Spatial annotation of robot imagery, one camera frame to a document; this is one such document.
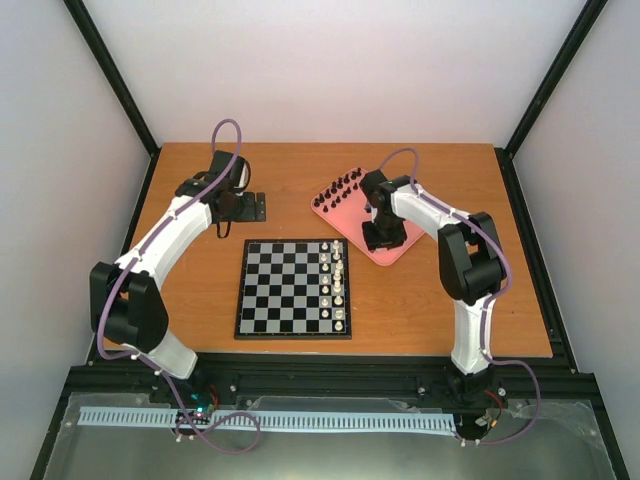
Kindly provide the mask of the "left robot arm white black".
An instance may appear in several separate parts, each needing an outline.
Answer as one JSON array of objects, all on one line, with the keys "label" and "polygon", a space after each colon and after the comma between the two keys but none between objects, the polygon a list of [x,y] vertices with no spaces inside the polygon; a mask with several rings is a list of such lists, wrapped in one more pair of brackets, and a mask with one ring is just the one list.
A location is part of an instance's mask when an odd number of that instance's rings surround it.
[{"label": "left robot arm white black", "polygon": [[196,353],[169,329],[161,289],[173,266],[210,226],[257,219],[257,195],[247,187],[249,162],[216,150],[208,170],[176,189],[169,207],[151,230],[127,253],[109,264],[97,263],[89,275],[91,328],[100,349],[109,340],[172,377],[172,388],[186,402],[201,400],[208,378],[195,369]]}]

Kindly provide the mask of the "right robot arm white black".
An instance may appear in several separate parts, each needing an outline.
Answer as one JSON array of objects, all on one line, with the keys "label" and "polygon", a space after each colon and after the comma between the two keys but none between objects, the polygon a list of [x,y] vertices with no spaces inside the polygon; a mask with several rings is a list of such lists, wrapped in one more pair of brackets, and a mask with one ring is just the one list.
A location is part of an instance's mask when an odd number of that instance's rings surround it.
[{"label": "right robot arm white black", "polygon": [[372,215],[362,224],[370,251],[402,246],[408,239],[407,221],[437,242],[439,278],[455,314],[447,389],[453,402],[470,403],[492,382],[491,317],[511,280],[492,217],[457,210],[410,176],[389,180],[374,170],[364,175],[360,188]]}]

